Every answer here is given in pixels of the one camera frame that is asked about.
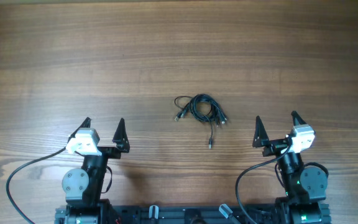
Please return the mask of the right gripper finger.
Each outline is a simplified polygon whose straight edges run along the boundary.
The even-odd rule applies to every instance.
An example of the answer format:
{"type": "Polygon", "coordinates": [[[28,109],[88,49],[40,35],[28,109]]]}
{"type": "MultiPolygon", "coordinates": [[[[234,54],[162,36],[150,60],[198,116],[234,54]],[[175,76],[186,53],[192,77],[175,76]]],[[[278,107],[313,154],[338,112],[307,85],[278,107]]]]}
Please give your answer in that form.
{"type": "Polygon", "coordinates": [[[292,111],[291,116],[294,126],[306,124],[306,122],[301,118],[301,116],[296,111],[292,111]]]}
{"type": "Polygon", "coordinates": [[[260,118],[260,116],[256,116],[255,119],[255,134],[254,134],[254,140],[252,143],[253,147],[265,147],[270,144],[269,137],[267,135],[267,132],[264,128],[263,122],[260,118]]]}

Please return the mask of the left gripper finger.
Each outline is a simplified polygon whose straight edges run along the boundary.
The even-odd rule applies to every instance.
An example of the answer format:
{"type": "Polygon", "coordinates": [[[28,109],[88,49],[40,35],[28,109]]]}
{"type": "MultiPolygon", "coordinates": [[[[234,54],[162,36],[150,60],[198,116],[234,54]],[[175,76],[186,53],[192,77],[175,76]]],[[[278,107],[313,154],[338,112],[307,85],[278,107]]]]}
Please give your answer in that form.
{"type": "Polygon", "coordinates": [[[116,148],[121,152],[129,152],[130,144],[126,133],[126,125],[124,118],[121,118],[114,133],[112,142],[116,144],[116,148]]]}
{"type": "Polygon", "coordinates": [[[91,118],[87,117],[82,124],[68,137],[68,140],[75,137],[75,134],[80,130],[80,128],[90,128],[91,127],[91,118]]]}

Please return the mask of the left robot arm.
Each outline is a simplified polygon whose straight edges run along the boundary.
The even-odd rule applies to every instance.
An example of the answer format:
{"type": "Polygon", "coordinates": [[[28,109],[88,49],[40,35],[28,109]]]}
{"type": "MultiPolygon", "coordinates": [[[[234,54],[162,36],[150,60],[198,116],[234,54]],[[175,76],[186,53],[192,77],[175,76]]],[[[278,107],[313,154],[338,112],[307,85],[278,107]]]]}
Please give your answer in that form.
{"type": "Polygon", "coordinates": [[[102,199],[104,177],[109,159],[120,159],[130,151],[124,119],[120,119],[112,142],[114,146],[99,146],[97,131],[86,118],[68,138],[66,149],[70,154],[83,156],[80,168],[69,170],[62,179],[67,205],[55,211],[55,223],[107,224],[121,223],[121,216],[108,199],[102,199]]]}

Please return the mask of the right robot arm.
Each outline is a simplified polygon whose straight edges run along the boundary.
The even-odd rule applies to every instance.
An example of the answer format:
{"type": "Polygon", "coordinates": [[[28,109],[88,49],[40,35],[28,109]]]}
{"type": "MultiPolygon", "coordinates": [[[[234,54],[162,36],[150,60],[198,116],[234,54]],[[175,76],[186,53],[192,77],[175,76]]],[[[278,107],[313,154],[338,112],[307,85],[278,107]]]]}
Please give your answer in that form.
{"type": "Polygon", "coordinates": [[[262,147],[264,157],[277,158],[275,173],[286,196],[273,204],[248,206],[257,223],[329,224],[326,199],[329,172],[317,162],[304,163],[301,152],[310,148],[315,130],[296,111],[291,112],[293,127],[282,139],[270,140],[259,116],[255,119],[253,147],[262,147]]]}

